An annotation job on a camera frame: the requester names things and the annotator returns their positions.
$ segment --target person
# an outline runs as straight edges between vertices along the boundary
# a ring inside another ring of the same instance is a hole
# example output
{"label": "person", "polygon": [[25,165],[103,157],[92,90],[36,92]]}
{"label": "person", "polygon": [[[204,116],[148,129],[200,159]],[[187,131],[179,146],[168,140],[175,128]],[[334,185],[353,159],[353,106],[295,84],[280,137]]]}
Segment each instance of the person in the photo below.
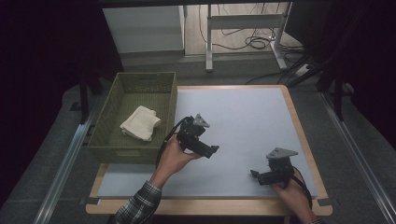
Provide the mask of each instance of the person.
{"label": "person", "polygon": [[[199,158],[201,156],[194,152],[184,152],[174,134],[167,142],[151,179],[146,181],[143,187],[118,210],[115,222],[117,224],[145,223],[160,204],[162,188],[166,181],[183,169],[187,163]],[[296,174],[299,179],[303,179],[299,172]],[[324,223],[324,220],[318,218],[311,210],[303,189],[294,180],[291,180],[285,189],[279,185],[272,185],[271,188],[302,223]]]}

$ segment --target desk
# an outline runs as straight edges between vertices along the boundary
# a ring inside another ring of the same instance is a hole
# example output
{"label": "desk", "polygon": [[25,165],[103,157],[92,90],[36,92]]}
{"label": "desk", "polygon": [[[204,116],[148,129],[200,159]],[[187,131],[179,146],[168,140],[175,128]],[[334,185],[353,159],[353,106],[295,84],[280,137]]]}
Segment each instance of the desk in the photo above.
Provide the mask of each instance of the desk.
{"label": "desk", "polygon": [[[323,186],[318,167],[306,141],[303,128],[294,109],[290,94],[284,86],[190,86],[178,87],[180,90],[191,89],[254,89],[279,88],[287,104],[294,128],[302,145],[304,155],[318,190],[318,197],[313,201],[313,211],[318,216],[328,216],[332,207],[320,206],[318,200],[327,199],[328,195]],[[97,177],[93,183],[90,198],[97,199],[97,193],[105,175],[107,164],[101,164]],[[115,214],[126,202],[126,199],[101,199],[98,204],[87,204],[86,211],[90,214]],[[157,215],[195,215],[195,216],[289,216],[290,210],[278,199],[163,199],[156,211]]]}

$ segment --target plaid sleeve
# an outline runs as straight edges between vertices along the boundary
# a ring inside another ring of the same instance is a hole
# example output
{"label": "plaid sleeve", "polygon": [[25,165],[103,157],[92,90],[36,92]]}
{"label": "plaid sleeve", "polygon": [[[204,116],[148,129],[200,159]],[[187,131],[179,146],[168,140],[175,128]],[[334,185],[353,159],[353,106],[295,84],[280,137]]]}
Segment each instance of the plaid sleeve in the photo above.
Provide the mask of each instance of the plaid sleeve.
{"label": "plaid sleeve", "polygon": [[128,200],[117,212],[117,224],[144,223],[154,214],[161,201],[162,192],[146,181],[134,197]]}

